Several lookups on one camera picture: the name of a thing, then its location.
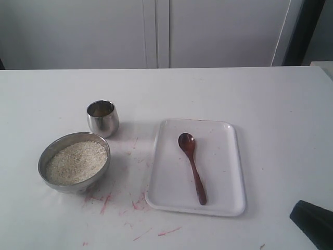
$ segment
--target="cabinet door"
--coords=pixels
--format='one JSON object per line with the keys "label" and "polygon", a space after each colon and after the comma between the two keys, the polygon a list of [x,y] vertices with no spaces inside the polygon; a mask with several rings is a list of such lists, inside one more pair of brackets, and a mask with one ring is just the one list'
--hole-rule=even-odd
{"label": "cabinet door", "polygon": [[301,4],[302,0],[158,0],[159,67],[279,65]]}
{"label": "cabinet door", "polygon": [[0,2],[7,69],[156,68],[155,0]]}

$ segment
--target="metal cup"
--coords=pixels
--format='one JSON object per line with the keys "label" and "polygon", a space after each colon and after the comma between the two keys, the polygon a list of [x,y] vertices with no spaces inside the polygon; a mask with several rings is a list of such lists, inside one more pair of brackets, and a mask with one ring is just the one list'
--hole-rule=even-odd
{"label": "metal cup", "polygon": [[91,103],[87,109],[90,130],[103,138],[113,135],[119,128],[119,118],[115,105],[100,100]]}

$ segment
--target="metal bowl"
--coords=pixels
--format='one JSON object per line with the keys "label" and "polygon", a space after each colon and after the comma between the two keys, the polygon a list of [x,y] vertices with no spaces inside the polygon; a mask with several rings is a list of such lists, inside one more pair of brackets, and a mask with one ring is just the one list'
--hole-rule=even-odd
{"label": "metal bowl", "polygon": [[[52,184],[48,181],[46,178],[46,167],[48,162],[61,150],[64,148],[78,142],[84,142],[84,141],[93,141],[99,143],[101,146],[103,146],[107,153],[107,160],[104,164],[104,166],[92,177],[89,179],[86,179],[82,182],[72,184],[72,185],[56,185]],[[106,172],[106,170],[109,168],[110,165],[110,148],[109,144],[106,140],[104,140],[102,137],[100,137],[97,134],[93,133],[74,133],[74,134],[68,134],[65,135],[58,140],[52,142],[42,153],[40,160],[38,162],[38,171],[43,178],[44,182],[50,186],[51,188],[62,192],[62,193],[84,193],[88,188],[93,186],[97,180],[99,180],[103,174]]]}

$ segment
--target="rice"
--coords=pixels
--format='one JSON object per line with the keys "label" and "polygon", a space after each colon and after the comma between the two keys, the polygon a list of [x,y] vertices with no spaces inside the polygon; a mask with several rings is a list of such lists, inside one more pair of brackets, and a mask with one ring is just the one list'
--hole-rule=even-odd
{"label": "rice", "polygon": [[46,167],[46,178],[56,185],[72,185],[96,174],[107,161],[107,152],[97,142],[72,144],[59,151]]}

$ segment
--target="wooden spoon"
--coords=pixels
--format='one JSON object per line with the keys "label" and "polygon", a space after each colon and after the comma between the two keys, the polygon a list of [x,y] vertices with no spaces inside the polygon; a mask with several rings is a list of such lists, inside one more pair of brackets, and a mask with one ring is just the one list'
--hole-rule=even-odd
{"label": "wooden spoon", "polygon": [[206,193],[204,191],[201,179],[199,177],[196,165],[194,163],[193,154],[194,149],[196,148],[196,141],[194,137],[188,133],[183,133],[178,138],[179,147],[184,151],[185,155],[188,157],[189,162],[192,166],[192,172],[194,176],[194,183],[196,185],[196,190],[199,198],[199,202],[202,205],[207,203]]}

